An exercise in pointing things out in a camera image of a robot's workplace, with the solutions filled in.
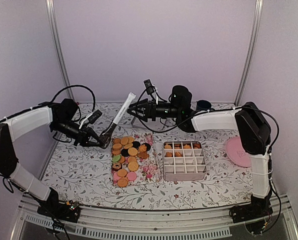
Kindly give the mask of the silver white tongs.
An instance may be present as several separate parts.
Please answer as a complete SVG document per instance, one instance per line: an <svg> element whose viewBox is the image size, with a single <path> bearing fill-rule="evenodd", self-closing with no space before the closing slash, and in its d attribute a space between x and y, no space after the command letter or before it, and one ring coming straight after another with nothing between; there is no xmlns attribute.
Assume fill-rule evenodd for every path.
<svg viewBox="0 0 298 240"><path fill-rule="evenodd" d="M133 92L130 92L127 99L123 103L122 107L116 114L113 121L110 125L100 134L99 139L101 141L101 148L106 149L109 146L112 134L119 124L120 120L122 119L123 115L126 113L127 109L129 108L131 102L136 98L136 95Z"/></svg>

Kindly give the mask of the green sandwich cookie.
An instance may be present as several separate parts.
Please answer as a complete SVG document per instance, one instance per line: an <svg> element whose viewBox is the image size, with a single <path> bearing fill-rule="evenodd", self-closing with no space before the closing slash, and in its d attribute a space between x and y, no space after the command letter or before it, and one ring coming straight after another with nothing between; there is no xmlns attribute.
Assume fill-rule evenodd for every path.
<svg viewBox="0 0 298 240"><path fill-rule="evenodd" d="M121 155L120 155L120 154L115 155L115 156L112 158L112 162L113 162L113 163L119 162L120 159L121 159Z"/></svg>

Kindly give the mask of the orange leaf cookie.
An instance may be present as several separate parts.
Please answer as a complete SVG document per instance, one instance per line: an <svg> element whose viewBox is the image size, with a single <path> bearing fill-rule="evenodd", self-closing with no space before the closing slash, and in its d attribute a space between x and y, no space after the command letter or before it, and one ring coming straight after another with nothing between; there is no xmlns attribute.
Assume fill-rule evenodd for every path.
<svg viewBox="0 0 298 240"><path fill-rule="evenodd" d="M164 149L165 149L165 150L169 150L169 151L172 150L172 149L173 149L173 144L172 144L171 142L169 142L169 143L168 143L168 142L165 143L165 144L164 144Z"/></svg>

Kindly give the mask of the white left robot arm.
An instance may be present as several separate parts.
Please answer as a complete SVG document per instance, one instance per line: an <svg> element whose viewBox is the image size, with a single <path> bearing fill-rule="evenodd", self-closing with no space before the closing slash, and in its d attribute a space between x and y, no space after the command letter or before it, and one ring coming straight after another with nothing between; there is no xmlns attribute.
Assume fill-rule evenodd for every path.
<svg viewBox="0 0 298 240"><path fill-rule="evenodd" d="M78 123L73 120L78 109L72 99L65 98L61 103L43 102L0 120L0 177L8 181L6 188L10 192L13 191L12 187L16 187L29 194L52 217L59 217L63 211L71 212L75 207L60 203L56 190L46 186L23 167L14 150L14 142L47 125L52 132L60 132L74 140L75 146L106 148L108 138L104 134L97 135L90 127L102 112L93 109Z"/></svg>

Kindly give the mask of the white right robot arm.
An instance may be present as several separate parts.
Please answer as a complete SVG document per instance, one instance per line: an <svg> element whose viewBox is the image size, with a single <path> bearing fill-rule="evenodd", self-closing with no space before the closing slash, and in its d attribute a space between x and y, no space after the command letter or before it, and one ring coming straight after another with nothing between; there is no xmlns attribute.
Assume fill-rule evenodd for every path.
<svg viewBox="0 0 298 240"><path fill-rule="evenodd" d="M139 99L131 104L127 112L142 123L149 119L175 118L176 126L184 132L194 133L204 130L237 130L242 147L250 155L253 176L253 192L247 214L258 218L266 211L272 195L271 174L272 152L271 127L265 119L265 113L253 102L221 110L191 109L192 94L182 85L172 88L169 101L157 98Z"/></svg>

